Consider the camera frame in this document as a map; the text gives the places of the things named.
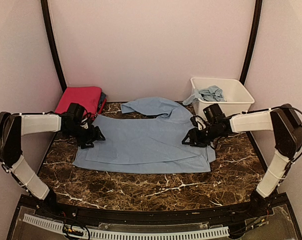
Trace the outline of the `light blue button shirt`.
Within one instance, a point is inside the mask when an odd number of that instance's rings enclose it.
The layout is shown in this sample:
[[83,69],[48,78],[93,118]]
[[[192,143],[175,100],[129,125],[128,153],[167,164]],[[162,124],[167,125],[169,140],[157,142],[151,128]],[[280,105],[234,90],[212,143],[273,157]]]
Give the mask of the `light blue button shirt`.
[[105,141],[93,148],[79,148],[73,165],[83,169],[131,173],[178,174],[210,172],[216,154],[211,147],[182,144],[193,128],[192,114],[179,103],[147,97],[123,103],[123,114],[137,112],[147,119],[115,119],[99,115]]

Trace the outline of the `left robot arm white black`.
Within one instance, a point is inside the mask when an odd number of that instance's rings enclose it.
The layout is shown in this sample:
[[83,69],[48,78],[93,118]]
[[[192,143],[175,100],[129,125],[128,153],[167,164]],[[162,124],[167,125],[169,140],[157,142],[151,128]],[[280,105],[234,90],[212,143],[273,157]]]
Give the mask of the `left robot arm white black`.
[[84,124],[81,117],[71,113],[0,113],[0,164],[2,169],[33,197],[42,201],[42,210],[51,218],[61,214],[56,193],[35,173],[25,159],[23,138],[29,135],[47,135],[61,132],[77,140],[82,149],[92,148],[95,141],[104,141],[101,130]]

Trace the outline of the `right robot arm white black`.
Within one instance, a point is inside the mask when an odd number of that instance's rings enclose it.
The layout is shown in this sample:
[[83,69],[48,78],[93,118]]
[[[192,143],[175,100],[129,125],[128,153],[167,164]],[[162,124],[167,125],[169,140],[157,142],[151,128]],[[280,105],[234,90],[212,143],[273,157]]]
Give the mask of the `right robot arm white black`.
[[214,141],[231,134],[256,131],[272,131],[275,139],[274,157],[253,192],[267,199],[285,180],[291,166],[302,155],[302,111],[284,104],[268,109],[244,111],[226,116],[215,103],[203,110],[205,117],[191,117],[193,128],[182,140],[182,144],[205,148]]

